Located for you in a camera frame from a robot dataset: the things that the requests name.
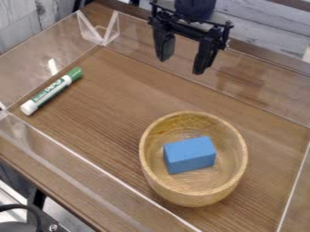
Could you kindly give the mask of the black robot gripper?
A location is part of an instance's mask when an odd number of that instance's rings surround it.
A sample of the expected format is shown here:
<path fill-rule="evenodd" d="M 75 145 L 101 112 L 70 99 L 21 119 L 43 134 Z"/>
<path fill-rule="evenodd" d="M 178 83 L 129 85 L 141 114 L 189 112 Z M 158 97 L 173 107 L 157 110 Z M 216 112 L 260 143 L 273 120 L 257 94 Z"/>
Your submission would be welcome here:
<path fill-rule="evenodd" d="M 213 66 L 218 49 L 225 50 L 234 24 L 216 11 L 216 2 L 152 2 L 149 24 L 153 27 L 156 52 L 165 62 L 176 53 L 176 34 L 201 41 L 193 73 Z"/>

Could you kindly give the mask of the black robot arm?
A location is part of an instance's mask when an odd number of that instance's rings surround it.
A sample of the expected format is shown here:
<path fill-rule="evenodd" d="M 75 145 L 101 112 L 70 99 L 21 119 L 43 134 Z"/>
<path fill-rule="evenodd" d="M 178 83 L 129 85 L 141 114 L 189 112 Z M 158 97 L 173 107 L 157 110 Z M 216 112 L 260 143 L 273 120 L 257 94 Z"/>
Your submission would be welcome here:
<path fill-rule="evenodd" d="M 216 56 L 228 48 L 230 20 L 214 19 L 217 0 L 150 0 L 157 57 L 166 62 L 176 54 L 176 36 L 181 35 L 200 43 L 193 73 L 201 75 L 214 64 Z"/>

